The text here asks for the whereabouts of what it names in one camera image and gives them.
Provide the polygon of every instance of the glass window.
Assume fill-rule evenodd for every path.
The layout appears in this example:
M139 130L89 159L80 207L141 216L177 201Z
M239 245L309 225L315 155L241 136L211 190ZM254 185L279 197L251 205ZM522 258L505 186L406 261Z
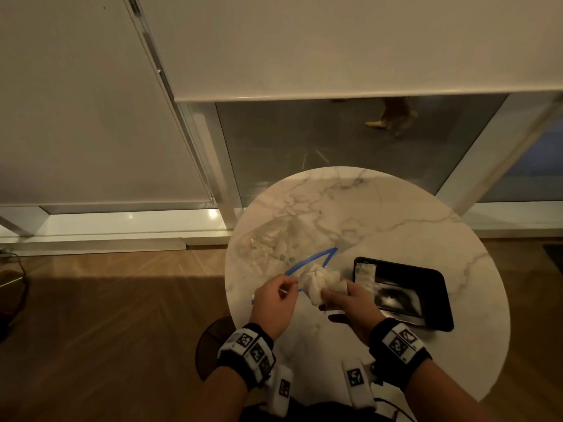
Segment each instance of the glass window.
M563 200L563 116L483 196L481 202Z
M287 176L335 165L390 173L436 194L506 96L222 102L217 112L248 206Z

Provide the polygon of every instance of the wrist strap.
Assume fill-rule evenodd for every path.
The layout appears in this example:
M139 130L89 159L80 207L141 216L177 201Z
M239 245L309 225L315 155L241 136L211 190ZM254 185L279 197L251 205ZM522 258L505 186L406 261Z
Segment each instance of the wrist strap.
M217 367L227 366L236 371L250 391L270 377L276 362L273 347L274 341L262 327L249 323L236 330L219 349Z
M374 374L405 390L411 376L427 358L424 342L400 321L385 319L369 335L369 353L376 359Z

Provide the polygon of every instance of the black cord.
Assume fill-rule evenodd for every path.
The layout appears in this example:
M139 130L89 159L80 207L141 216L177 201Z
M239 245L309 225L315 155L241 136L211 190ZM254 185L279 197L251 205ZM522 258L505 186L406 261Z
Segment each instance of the black cord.
M416 422L413 418L411 418L403 409L401 409L399 406L397 406L396 404L391 403L390 401L387 401L384 398L374 398L373 399L375 402L381 401L383 403L387 403L390 406L393 406L394 408L396 408L399 412L401 412L403 415L405 415L410 421L412 422Z
M13 314L10 317L6 318L6 321L4 322L4 326L0 326L0 329L2 329L3 331L7 331L13 319L15 319L16 316L24 309L25 302L27 301L27 297L29 293L29 280L28 280L28 273L25 271L24 265L21 263L21 257L10 251L0 250L0 256L4 256L4 255L8 255L8 256L3 257L3 259L10 259L11 257L17 258L16 260L18 261L18 265L20 266L21 269L21 282L24 285L24 292L22 293L20 301L18 302L18 306L14 310Z

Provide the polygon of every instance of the hand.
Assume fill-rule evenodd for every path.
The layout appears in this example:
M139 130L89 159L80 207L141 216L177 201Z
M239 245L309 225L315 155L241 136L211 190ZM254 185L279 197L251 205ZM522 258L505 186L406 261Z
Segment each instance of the hand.
M250 323L256 323L277 340L291 321L298 293L297 280L278 275L266 281L254 293Z
M320 295L328 307L337 307L346 313L331 314L328 319L335 323L344 323L352 327L356 336L368 345L369 334L377 323L386 317L377 308L372 296L362 287L350 280L348 285L348 296L341 295L325 287Z

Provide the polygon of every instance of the white marble surface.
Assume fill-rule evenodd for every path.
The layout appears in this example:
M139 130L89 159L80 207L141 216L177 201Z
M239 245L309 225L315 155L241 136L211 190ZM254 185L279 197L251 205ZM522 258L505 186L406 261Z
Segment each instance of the white marble surface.
M317 237L338 247L329 267L351 278L357 256L439 270L445 277L455 328L413 329L436 363L476 399L498 377L508 351L510 315L501 277L481 241L433 195L378 171L331 167L304 171L272 185L246 209L227 250L225 288L237 327L248 322L251 296L267 278L240 252L254 228L297 215ZM303 404L350 404L341 360L372 360L345 325L333 324L299 293L292 322L274 347L294 371L292 396ZM374 387L378 397L407 408L400 390Z

